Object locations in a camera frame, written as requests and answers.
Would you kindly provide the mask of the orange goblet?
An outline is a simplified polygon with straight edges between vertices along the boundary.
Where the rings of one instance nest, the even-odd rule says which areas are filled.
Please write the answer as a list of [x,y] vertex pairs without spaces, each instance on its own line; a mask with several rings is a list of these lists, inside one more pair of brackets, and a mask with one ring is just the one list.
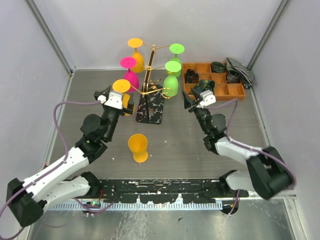
[[128,147],[137,163],[143,163],[148,159],[148,139],[145,135],[132,135],[128,140]]
[[132,99],[133,93],[129,92],[129,89],[131,88],[131,84],[126,79],[118,79],[112,84],[112,89],[116,92],[123,93],[123,100]]
[[138,51],[143,45],[143,41],[140,38],[131,38],[127,42],[130,48],[134,49],[133,54],[131,55],[136,60],[136,65],[131,68],[131,70],[135,73],[141,73],[145,70],[145,60],[143,55]]

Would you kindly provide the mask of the green goblet back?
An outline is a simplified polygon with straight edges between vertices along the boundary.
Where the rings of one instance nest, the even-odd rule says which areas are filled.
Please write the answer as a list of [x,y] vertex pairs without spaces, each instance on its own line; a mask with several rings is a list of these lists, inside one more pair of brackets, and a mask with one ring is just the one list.
[[166,98],[171,98],[177,95],[179,90],[178,77],[181,74],[182,66],[179,62],[170,60],[165,64],[167,77],[164,79],[162,94]]

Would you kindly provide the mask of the green goblet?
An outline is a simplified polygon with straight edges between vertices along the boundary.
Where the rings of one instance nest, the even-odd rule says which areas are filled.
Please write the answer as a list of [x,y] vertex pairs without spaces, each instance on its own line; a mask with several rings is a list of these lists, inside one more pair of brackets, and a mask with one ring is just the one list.
[[174,56],[171,58],[171,61],[175,61],[182,66],[182,62],[179,58],[179,55],[185,51],[185,47],[180,43],[173,43],[169,46],[169,50]]
[[179,62],[170,60],[165,64],[167,77],[164,79],[162,94],[166,98],[171,98],[177,95],[179,90],[178,77],[181,74],[182,66]]

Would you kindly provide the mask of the pink plastic goblet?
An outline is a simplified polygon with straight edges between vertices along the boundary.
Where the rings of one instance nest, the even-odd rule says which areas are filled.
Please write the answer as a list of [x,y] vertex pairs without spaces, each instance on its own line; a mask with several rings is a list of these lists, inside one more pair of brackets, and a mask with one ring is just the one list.
[[129,81],[131,87],[128,90],[128,92],[132,92],[132,93],[135,92],[140,87],[139,77],[135,72],[133,72],[133,67],[135,67],[136,64],[137,64],[136,59],[131,56],[124,57],[120,61],[120,65],[123,68],[127,69],[127,72],[124,74],[123,78]]

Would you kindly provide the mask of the green goblet front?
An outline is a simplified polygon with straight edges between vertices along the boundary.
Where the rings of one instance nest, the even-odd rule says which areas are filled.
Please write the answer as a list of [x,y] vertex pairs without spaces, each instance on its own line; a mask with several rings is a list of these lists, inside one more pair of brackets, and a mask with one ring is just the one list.
[[169,46],[169,50],[174,56],[171,58],[171,61],[175,61],[182,66],[182,62],[179,58],[179,55],[185,51],[185,47],[180,43],[173,43]]

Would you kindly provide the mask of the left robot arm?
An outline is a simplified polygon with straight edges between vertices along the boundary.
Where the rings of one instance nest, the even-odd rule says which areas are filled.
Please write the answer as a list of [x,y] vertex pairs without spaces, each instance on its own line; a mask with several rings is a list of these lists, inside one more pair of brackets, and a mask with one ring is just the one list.
[[45,211],[60,202],[99,195],[101,183],[91,172],[84,172],[71,181],[65,179],[93,163],[106,151],[106,143],[112,141],[119,117],[133,113],[134,100],[130,96],[127,106],[124,106],[124,93],[110,86],[96,91],[94,98],[94,103],[103,108],[102,115],[89,114],[84,118],[80,128],[82,137],[66,150],[64,156],[24,180],[14,178],[8,183],[5,205],[22,228],[35,223]]

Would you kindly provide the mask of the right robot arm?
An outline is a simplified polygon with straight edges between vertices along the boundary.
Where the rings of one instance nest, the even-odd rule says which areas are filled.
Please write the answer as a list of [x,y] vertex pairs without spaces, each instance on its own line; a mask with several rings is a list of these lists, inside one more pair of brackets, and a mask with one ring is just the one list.
[[272,146],[261,148],[244,144],[228,134],[230,122],[223,114],[211,114],[208,107],[216,102],[211,90],[191,90],[195,99],[183,92],[184,108],[194,113],[205,137],[206,149],[216,155],[228,157],[247,167],[247,172],[230,171],[220,177],[219,191],[231,197],[237,190],[256,192],[269,200],[296,184],[296,178]]

